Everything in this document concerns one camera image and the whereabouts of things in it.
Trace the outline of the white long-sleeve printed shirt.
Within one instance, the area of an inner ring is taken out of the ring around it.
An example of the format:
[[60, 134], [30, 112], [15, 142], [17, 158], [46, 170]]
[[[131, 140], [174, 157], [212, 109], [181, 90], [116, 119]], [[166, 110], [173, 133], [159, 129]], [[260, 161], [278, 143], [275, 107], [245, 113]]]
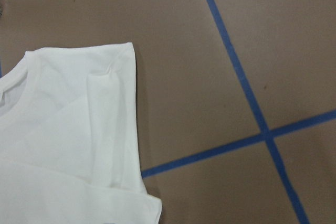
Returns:
[[25, 52], [1, 78], [1, 223], [158, 223], [133, 44]]

